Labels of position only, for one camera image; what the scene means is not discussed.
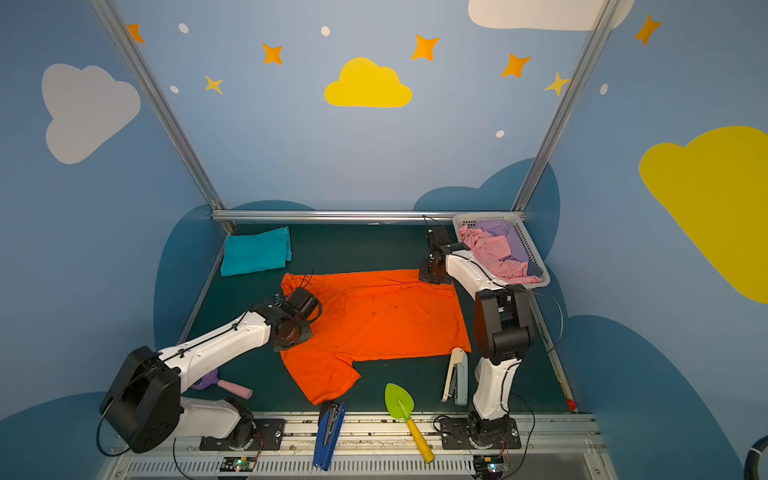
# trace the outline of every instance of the white cloud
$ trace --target white cloud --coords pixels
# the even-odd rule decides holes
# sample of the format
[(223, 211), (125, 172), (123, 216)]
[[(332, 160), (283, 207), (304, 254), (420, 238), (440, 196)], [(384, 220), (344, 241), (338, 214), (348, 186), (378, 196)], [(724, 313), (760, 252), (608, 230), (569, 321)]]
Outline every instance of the white cloud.
[[(634, 0), (622, 0), (613, 28), (629, 15)], [(591, 30), (603, 0), (469, 0), (469, 17), (481, 27)]]
[(76, 164), (139, 113), (133, 85), (115, 81), (103, 68), (55, 64), (43, 74), (43, 101), (53, 121), (45, 132), (48, 148), (63, 164)]

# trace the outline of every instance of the mounting plate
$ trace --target mounting plate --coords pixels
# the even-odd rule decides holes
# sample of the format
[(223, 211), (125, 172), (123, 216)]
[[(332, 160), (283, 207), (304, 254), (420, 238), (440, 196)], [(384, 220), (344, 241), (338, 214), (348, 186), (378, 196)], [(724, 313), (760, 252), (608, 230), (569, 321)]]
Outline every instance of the mounting plate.
[(283, 431), (286, 421), (284, 419), (253, 419), (253, 442), (245, 449), (236, 450), (226, 439), (217, 439), (215, 437), (203, 437), (200, 440), (200, 450), (203, 452), (254, 452), (258, 451), (261, 441), (257, 433), (264, 438), (264, 447), (262, 450), (280, 450), (280, 444), (283, 442)]
[[(515, 420), (509, 419), (510, 427), (505, 429), (503, 433), (499, 433), (499, 437), (493, 442), (492, 445), (486, 447), (489, 450), (499, 450), (502, 448), (501, 436), (507, 440), (507, 448), (510, 450), (518, 450), (522, 447), (520, 443), (520, 433), (518, 432), (517, 423)], [(469, 439), (469, 423), (466, 418), (451, 418), (441, 417), (440, 420), (440, 439), (442, 440), (442, 447), (444, 450), (467, 450), (477, 449), (477, 445), (473, 445)]]

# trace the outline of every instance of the orange t-shirt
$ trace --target orange t-shirt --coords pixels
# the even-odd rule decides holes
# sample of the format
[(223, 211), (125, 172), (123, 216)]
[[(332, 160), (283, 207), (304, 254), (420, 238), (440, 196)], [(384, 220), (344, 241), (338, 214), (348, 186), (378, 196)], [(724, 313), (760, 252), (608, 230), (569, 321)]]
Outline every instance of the orange t-shirt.
[[(292, 293), (303, 276), (283, 278)], [(315, 405), (339, 398), (360, 374), (352, 362), (449, 355), (470, 351), (453, 285), (419, 281), (418, 270), (315, 275), (304, 288), (323, 305), (313, 337), (280, 352), (283, 363)]]

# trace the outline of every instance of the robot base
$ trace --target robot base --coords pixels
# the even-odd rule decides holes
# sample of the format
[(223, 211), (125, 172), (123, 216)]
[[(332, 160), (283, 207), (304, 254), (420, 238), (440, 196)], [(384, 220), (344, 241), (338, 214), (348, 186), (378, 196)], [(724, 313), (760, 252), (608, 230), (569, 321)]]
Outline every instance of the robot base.
[[(240, 430), (240, 425), (238, 425), (225, 439), (203, 437), (200, 441), (200, 450), (202, 452), (280, 450), (285, 424), (286, 421), (283, 419), (251, 419), (250, 425), (243, 425), (242, 427), (247, 430), (247, 433), (243, 432), (242, 435), (238, 435), (237, 432)], [(238, 436), (245, 436), (247, 441), (243, 444), (242, 439), (238, 439)], [(264, 439), (264, 447), (261, 446), (261, 439)]]
[(501, 449), (502, 437), (507, 441), (507, 448), (519, 450), (520, 433), (515, 420), (504, 415), (496, 420), (480, 419), (472, 412), (464, 419), (441, 417), (440, 439), (445, 450), (466, 449)]

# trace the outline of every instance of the teal towel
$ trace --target teal towel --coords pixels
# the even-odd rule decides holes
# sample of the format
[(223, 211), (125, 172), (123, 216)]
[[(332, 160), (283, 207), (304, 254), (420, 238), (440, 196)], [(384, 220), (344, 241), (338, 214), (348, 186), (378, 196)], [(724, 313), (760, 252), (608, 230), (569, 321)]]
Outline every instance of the teal towel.
[(221, 276), (284, 268), (291, 255), (288, 227), (258, 235), (229, 235), (224, 242)]

